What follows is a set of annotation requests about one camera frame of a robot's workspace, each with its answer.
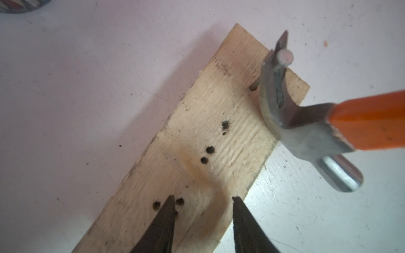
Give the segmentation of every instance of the wood grain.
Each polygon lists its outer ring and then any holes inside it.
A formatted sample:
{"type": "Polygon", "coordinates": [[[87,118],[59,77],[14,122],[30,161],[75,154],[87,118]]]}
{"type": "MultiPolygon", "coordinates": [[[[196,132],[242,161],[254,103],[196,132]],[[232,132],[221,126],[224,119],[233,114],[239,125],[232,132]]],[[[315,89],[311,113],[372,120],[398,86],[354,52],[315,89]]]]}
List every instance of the wood grain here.
{"type": "MultiPolygon", "coordinates": [[[[185,201],[177,207],[173,251],[215,249],[232,221],[231,197],[244,199],[277,142],[261,117],[257,91],[248,88],[268,52],[235,25],[74,253],[129,252],[156,215],[152,204],[171,194],[185,201]]],[[[286,78],[300,103],[309,86],[291,70],[286,78]]]]}

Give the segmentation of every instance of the drilled hole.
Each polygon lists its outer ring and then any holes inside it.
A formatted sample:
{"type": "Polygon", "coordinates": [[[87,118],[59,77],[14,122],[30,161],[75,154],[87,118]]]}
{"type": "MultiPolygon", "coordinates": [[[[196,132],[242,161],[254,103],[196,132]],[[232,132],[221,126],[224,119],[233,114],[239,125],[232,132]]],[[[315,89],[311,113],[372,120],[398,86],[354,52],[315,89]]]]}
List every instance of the drilled hole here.
{"type": "Polygon", "coordinates": [[[205,151],[206,151],[208,154],[214,154],[215,148],[214,148],[214,146],[210,146],[210,147],[207,147],[207,148],[205,149],[205,151]]]}
{"type": "Polygon", "coordinates": [[[178,205],[178,206],[184,205],[184,199],[183,198],[176,199],[176,205],[178,205]]]}
{"type": "Polygon", "coordinates": [[[206,158],[206,157],[201,158],[201,163],[202,164],[207,164],[208,163],[208,158],[206,158]]]}
{"type": "Polygon", "coordinates": [[[160,201],[155,201],[152,205],[153,210],[157,211],[160,208],[160,201]]]}

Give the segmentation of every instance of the dark mark on wood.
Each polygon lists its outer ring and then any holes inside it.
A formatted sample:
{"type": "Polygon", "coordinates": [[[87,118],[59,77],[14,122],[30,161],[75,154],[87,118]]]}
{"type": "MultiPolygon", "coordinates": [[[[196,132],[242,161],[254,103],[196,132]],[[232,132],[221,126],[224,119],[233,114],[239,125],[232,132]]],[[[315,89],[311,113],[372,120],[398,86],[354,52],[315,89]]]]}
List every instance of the dark mark on wood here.
{"type": "Polygon", "coordinates": [[[215,148],[214,148],[214,146],[210,146],[210,147],[207,147],[207,148],[205,149],[205,151],[206,151],[208,154],[214,154],[215,148]]]}
{"type": "Polygon", "coordinates": [[[153,210],[157,211],[160,208],[160,201],[155,201],[152,205],[153,210]]]}
{"type": "Polygon", "coordinates": [[[176,205],[183,206],[184,205],[184,199],[183,198],[176,199],[176,205]]]}
{"type": "Polygon", "coordinates": [[[224,120],[222,122],[222,130],[228,130],[229,129],[229,120],[224,120]]]}
{"type": "Polygon", "coordinates": [[[206,158],[206,157],[201,158],[201,163],[202,164],[207,164],[208,163],[208,158],[206,158]]]}
{"type": "Polygon", "coordinates": [[[249,86],[249,89],[250,89],[251,91],[257,90],[257,88],[259,87],[259,80],[260,80],[260,77],[258,77],[258,78],[256,79],[256,81],[254,81],[254,82],[249,86]]]}

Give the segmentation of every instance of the wooden board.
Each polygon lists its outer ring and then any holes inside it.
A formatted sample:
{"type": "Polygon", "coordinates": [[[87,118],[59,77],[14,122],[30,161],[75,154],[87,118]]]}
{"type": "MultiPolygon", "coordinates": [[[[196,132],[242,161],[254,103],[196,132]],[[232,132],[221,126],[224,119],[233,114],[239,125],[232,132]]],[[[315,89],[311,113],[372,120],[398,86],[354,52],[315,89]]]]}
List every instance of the wooden board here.
{"type": "MultiPolygon", "coordinates": [[[[258,92],[248,88],[268,52],[235,25],[74,253],[129,252],[156,215],[152,204],[171,194],[185,201],[177,207],[173,252],[215,249],[232,221],[231,197],[246,196],[277,142],[258,92]]],[[[309,86],[290,70],[286,78],[300,103],[309,86]]]]}

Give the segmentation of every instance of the claw hammer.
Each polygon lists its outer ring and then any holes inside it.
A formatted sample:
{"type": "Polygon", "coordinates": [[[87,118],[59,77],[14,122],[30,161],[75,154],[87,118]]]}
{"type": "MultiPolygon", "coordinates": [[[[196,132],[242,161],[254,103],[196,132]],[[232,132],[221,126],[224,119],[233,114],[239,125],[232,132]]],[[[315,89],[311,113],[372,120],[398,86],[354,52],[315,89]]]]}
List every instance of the claw hammer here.
{"type": "Polygon", "coordinates": [[[260,110],[270,131],[297,158],[311,162],[338,191],[351,192],[363,175],[343,153],[405,147],[405,90],[348,100],[298,106],[285,81],[294,56],[287,49],[288,32],[265,57],[260,78],[260,110]]]}

